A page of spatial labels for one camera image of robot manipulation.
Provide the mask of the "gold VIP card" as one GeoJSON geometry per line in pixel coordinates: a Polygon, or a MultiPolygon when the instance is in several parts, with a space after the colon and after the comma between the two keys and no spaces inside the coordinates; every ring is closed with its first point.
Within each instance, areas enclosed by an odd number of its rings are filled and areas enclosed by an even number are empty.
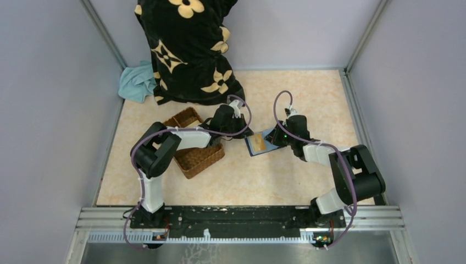
{"type": "Polygon", "coordinates": [[[259,155],[267,150],[262,133],[255,133],[246,138],[246,145],[251,156],[259,155]]]}

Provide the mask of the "navy blue card holder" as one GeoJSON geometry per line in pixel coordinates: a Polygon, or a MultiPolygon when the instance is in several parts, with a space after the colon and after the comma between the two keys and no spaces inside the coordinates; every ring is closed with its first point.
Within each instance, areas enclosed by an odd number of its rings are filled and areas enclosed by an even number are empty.
{"type": "Polygon", "coordinates": [[[284,148],[283,146],[273,145],[265,139],[273,130],[273,128],[266,129],[245,138],[245,143],[251,157],[284,148]]]}

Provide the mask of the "brown woven divided basket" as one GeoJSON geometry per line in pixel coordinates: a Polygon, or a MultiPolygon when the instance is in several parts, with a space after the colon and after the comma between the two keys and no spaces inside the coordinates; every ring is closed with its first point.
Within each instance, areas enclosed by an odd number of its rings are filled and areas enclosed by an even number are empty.
{"type": "MultiPolygon", "coordinates": [[[[193,128],[204,120],[193,107],[187,107],[163,122],[166,127],[193,128]]],[[[223,144],[207,148],[177,150],[174,160],[187,179],[200,174],[225,156],[223,144]]]]}

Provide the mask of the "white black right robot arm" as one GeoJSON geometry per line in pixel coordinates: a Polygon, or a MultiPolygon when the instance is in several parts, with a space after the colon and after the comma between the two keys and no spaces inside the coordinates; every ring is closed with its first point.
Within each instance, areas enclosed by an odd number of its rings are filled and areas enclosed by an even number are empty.
{"type": "Polygon", "coordinates": [[[331,168],[335,186],[311,200],[311,219],[323,224],[331,214],[385,192],[385,181],[365,145],[338,150],[332,144],[312,138],[306,121],[303,115],[279,121],[265,140],[278,147],[289,146],[293,154],[305,162],[331,168]]]}

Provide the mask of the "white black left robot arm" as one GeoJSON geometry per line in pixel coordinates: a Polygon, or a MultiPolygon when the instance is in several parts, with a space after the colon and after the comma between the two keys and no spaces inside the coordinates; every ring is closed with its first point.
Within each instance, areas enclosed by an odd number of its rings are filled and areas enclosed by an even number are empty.
{"type": "Polygon", "coordinates": [[[186,178],[192,178],[223,158],[223,137],[243,139],[253,134],[241,113],[244,105],[238,99],[222,104],[207,119],[189,107],[148,128],[130,151],[131,163],[141,182],[137,207],[143,215],[152,217],[163,209],[162,175],[172,160],[186,178]]]}

